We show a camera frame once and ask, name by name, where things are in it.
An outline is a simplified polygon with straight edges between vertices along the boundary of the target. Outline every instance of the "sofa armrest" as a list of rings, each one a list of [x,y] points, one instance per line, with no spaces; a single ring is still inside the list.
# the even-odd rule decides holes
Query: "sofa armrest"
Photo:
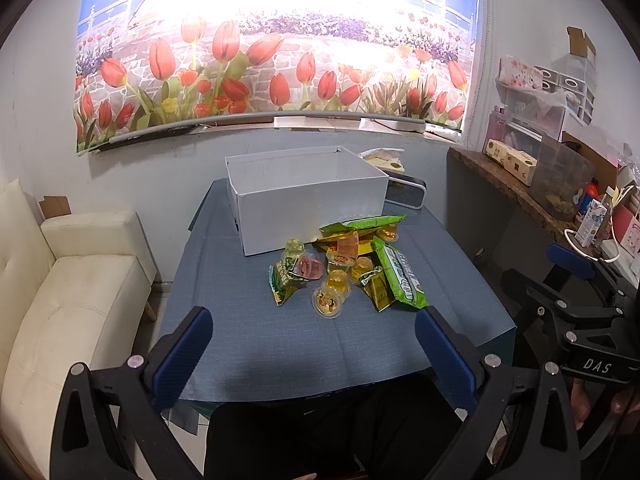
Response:
[[[156,264],[133,209],[57,216],[45,220],[40,228],[56,259],[91,254],[135,256],[153,283]]]

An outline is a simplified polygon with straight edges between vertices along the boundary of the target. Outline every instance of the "white cardboard box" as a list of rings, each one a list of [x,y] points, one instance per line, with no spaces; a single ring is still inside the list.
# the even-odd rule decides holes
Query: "white cardboard box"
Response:
[[[388,176],[341,146],[228,156],[229,201],[244,254],[312,242],[319,228],[382,214]]]

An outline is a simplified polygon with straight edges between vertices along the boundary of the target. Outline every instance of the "black pants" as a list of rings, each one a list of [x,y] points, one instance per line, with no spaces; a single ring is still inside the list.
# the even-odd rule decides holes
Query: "black pants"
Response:
[[[372,480],[422,480],[460,424],[418,374],[314,399],[224,404],[209,421],[204,478],[334,478],[358,471],[355,455]]]

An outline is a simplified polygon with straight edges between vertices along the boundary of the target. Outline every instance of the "white drawer organizer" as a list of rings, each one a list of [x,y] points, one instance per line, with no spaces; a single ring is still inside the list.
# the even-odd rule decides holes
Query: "white drawer organizer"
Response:
[[[567,105],[585,124],[591,123],[596,91],[596,69],[585,57],[566,54],[552,63],[554,70],[537,66],[542,71],[542,88],[555,92],[559,88],[569,90],[578,98]]]

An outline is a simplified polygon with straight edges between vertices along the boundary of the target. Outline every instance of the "metal screw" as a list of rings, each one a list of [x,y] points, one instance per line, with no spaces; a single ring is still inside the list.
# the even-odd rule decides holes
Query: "metal screw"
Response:
[[[560,371],[560,368],[556,363],[548,361],[545,363],[545,370],[549,372],[551,375],[555,375]]]
[[[80,375],[84,372],[84,365],[82,363],[76,363],[71,367],[71,375]]]
[[[496,354],[487,354],[484,356],[484,362],[491,368],[497,368],[502,364],[502,359]]]
[[[145,358],[142,355],[132,355],[127,359],[127,366],[129,368],[140,368],[145,363]]]

